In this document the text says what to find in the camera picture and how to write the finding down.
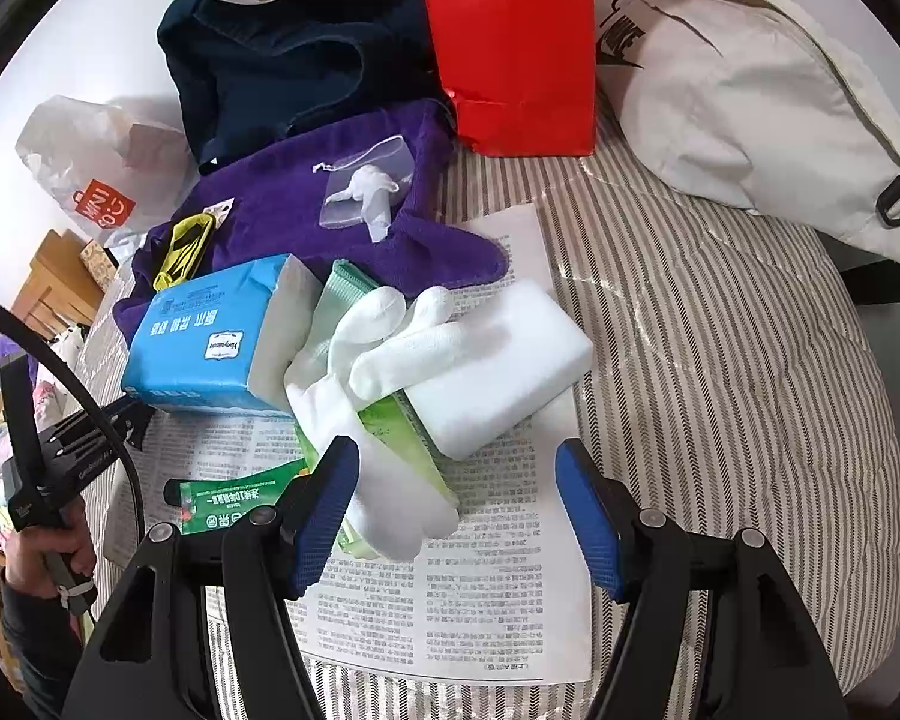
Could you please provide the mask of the person's left hand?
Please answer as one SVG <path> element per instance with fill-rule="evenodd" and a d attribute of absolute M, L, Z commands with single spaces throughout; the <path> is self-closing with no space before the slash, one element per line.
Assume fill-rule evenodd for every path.
<path fill-rule="evenodd" d="M 4 583 L 9 589 L 41 600 L 56 598 L 56 583 L 46 564 L 50 553 L 68 556 L 75 574 L 94 575 L 97 556 L 82 497 L 69 502 L 63 511 L 63 522 L 63 527 L 29 527 L 7 537 Z"/>

